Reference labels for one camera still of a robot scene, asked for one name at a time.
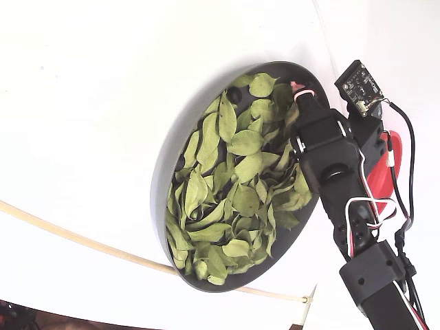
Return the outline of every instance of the white backdrop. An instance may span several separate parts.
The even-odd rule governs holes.
[[[334,71],[341,73],[359,58],[415,126],[417,223],[407,248],[434,328],[440,324],[434,311],[438,289],[425,253],[439,228],[432,216],[439,176],[428,170],[437,127],[438,4],[317,4],[331,56],[312,1],[0,3],[0,200],[101,243],[168,263],[152,230],[150,185],[164,138],[188,102],[225,72],[282,60],[310,69],[331,105],[340,107]],[[397,116],[386,113],[385,123],[407,141]],[[404,167],[405,197],[407,173]],[[303,296],[319,280],[306,328],[369,329],[341,286],[343,260],[331,231],[322,208],[316,208],[293,248],[252,286]],[[304,305],[236,292],[203,294],[179,278],[5,215],[0,233],[8,247],[0,298],[14,303],[163,329],[195,327],[193,306],[200,324],[211,329],[288,329],[303,317]],[[234,312],[218,317],[225,308]]]

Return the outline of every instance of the cable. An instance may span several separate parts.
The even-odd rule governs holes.
[[[408,302],[408,299],[406,299],[403,291],[400,289],[400,286],[396,283],[396,281],[393,281],[393,284],[396,286],[397,291],[399,292],[402,300],[405,303],[406,308],[408,309],[408,311],[410,312],[412,319],[414,320],[415,324],[417,325],[417,327],[419,328],[419,330],[428,330],[428,327],[424,324],[424,322],[422,322],[422,320],[420,319],[420,316],[417,314],[417,312],[410,306],[410,303]]]
[[[346,241],[347,241],[347,254],[350,258],[354,257],[354,244],[353,244],[353,233],[351,231],[351,225],[350,225],[350,218],[349,218],[349,206],[351,203],[355,201],[370,201],[374,204],[376,203],[393,203],[395,205],[395,210],[393,213],[388,215],[385,219],[382,219],[381,221],[378,220],[377,223],[372,224],[368,223],[367,226],[372,229],[378,229],[385,220],[390,219],[394,217],[397,213],[397,205],[396,202],[391,198],[372,198],[372,197],[352,197],[350,198],[347,203],[345,204],[345,221],[346,221]]]

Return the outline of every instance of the red wire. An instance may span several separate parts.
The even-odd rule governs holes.
[[[417,313],[417,311],[414,309],[413,306],[411,306],[412,311],[414,312],[416,318],[419,320],[421,327],[423,328],[423,330],[428,330],[428,328],[426,327],[425,323],[421,320],[419,314]]]

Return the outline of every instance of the dried leaf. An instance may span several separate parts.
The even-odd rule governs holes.
[[[215,252],[220,256],[221,260],[223,261],[223,264],[225,266],[237,266],[237,262],[234,258],[227,256],[224,252],[221,246],[217,245],[211,245],[211,248],[215,250]]]
[[[269,143],[274,138],[276,138],[276,136],[278,135],[279,132],[280,132],[280,129],[276,129],[275,131],[272,131],[272,132],[264,135],[263,139],[265,140],[265,142]]]
[[[265,203],[267,199],[267,186],[262,179],[258,180],[258,182],[256,183],[255,191],[258,197],[260,197],[260,200]]]
[[[227,245],[221,247],[227,256],[248,256],[249,243],[240,239],[232,239]]]
[[[207,115],[210,115],[211,113],[218,112],[219,110],[219,103],[220,103],[220,96],[216,98],[212,103],[209,105],[209,107],[205,110],[202,117],[206,117]]]
[[[188,258],[185,260],[185,276],[191,275],[193,270],[193,262],[191,261],[191,255],[188,255]]]
[[[198,222],[194,222],[194,223],[187,225],[186,229],[187,230],[198,230],[198,229],[209,226],[210,224],[221,220],[221,218],[223,216],[225,202],[226,202],[226,200],[224,199],[223,201],[221,201],[219,203],[219,205],[217,205],[217,207],[210,214],[208,214],[206,217],[204,217],[202,220],[200,220]]]
[[[287,110],[294,103],[292,88],[288,84],[275,85],[274,92],[272,93],[272,99],[278,108],[278,112],[284,117],[287,113]]]
[[[268,100],[267,98],[260,98],[255,100],[250,106],[250,113],[253,118],[261,118],[264,123],[275,122],[280,120],[277,116],[276,105],[274,101]]]
[[[197,161],[200,164],[204,164],[214,149],[219,145],[220,135],[217,126],[217,117],[217,113],[211,113],[203,121],[201,145],[197,153]]]
[[[231,143],[227,145],[228,152],[235,155],[253,155],[260,150],[263,145],[263,138],[257,132],[244,130],[235,134]]]
[[[252,81],[254,80],[254,76],[250,76],[248,74],[244,74],[234,80],[234,82],[231,84],[231,87],[244,87],[248,86]]]
[[[238,177],[240,184],[251,180],[257,175],[263,163],[263,156],[261,153],[255,153],[251,156],[246,156],[240,164],[235,166],[235,175]]]
[[[216,249],[211,246],[208,253],[208,273],[219,278],[226,278],[228,272]]]
[[[266,73],[256,74],[249,84],[249,93],[257,98],[265,98],[272,93],[277,78],[272,78]]]
[[[220,278],[220,277],[216,277],[213,275],[209,275],[208,276],[208,282],[212,283],[213,285],[223,285],[225,284],[225,279],[224,278]]]
[[[193,250],[194,246],[186,240],[180,227],[177,225],[176,219],[166,211],[166,228],[174,239],[176,248],[180,251]]]
[[[286,144],[286,146],[284,147],[284,152],[283,155],[280,158],[280,161],[277,163],[277,165],[275,166],[275,171],[285,171],[285,169],[287,168],[287,165],[289,164],[289,160],[290,160],[290,153],[293,151],[293,147],[290,144],[290,141]]]
[[[206,280],[208,277],[208,265],[205,261],[197,261],[194,263],[194,270],[199,281]]]
[[[199,145],[199,137],[200,137],[199,131],[195,131],[190,137],[190,140],[184,152],[184,158],[185,158],[184,168],[190,168],[195,163],[196,160],[195,153],[197,151],[197,146]]]
[[[225,233],[225,230],[230,228],[226,223],[214,223],[209,227],[198,230],[196,232],[188,232],[191,240],[199,242],[217,242]]]
[[[181,184],[183,181],[189,178],[191,171],[192,169],[190,168],[183,168],[179,172],[176,172],[174,174],[176,181]]]
[[[305,181],[304,174],[299,166],[296,167],[296,178],[295,178],[294,188],[298,193],[302,195],[305,195],[310,191],[309,186],[307,185],[307,181]]]
[[[210,248],[210,242],[197,242],[195,245],[194,262],[208,260]]]
[[[239,117],[236,119],[236,131],[242,131],[248,129],[249,125],[252,123],[252,116],[250,109],[243,111]]]
[[[263,120],[261,118],[255,120],[247,129],[261,135],[261,131],[263,130]]]
[[[244,217],[251,217],[259,209],[260,199],[255,189],[239,185],[232,200],[232,206]]]
[[[185,194],[185,213],[190,215],[208,196],[208,186],[203,177],[194,170],[190,174]]]
[[[219,158],[219,149],[216,148],[213,152],[211,152],[205,162],[201,165],[200,173],[206,173],[211,168],[213,168],[215,163],[217,162],[217,158]]]
[[[263,157],[263,169],[275,164],[281,157],[275,153],[261,153]]]
[[[292,104],[289,110],[287,110],[286,116],[284,118],[284,123],[286,127],[292,125],[300,116],[300,112],[298,110],[298,105],[296,103]]]
[[[274,212],[276,225],[291,230],[294,226],[299,224],[293,212],[276,211]]]
[[[207,177],[203,177],[203,180],[205,180],[209,190],[212,190],[212,188],[214,187],[214,175],[208,175]]]
[[[226,91],[221,94],[219,107],[219,133],[224,142],[229,143],[237,129],[237,117]]]

